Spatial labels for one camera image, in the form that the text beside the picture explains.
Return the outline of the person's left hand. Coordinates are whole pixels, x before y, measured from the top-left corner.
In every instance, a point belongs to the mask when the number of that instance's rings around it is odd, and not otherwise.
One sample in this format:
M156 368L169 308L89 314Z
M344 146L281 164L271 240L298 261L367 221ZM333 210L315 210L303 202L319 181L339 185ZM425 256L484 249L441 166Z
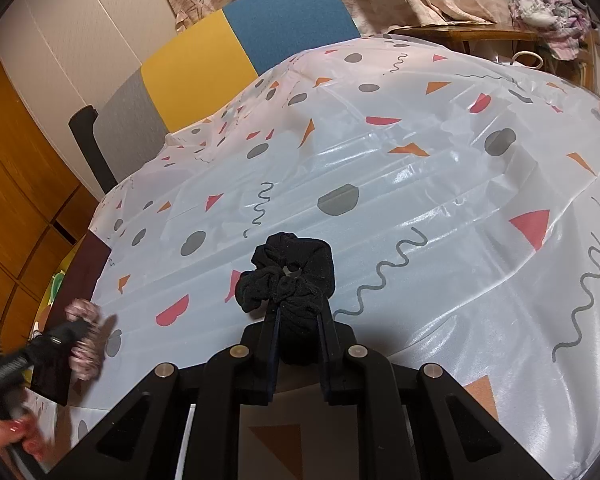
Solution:
M44 460L46 443L38 426L38 418L30 411L26 411L17 419L0 420L0 455L11 467L15 466L15 463L10 458L7 447L15 443L21 443L23 449L38 462Z

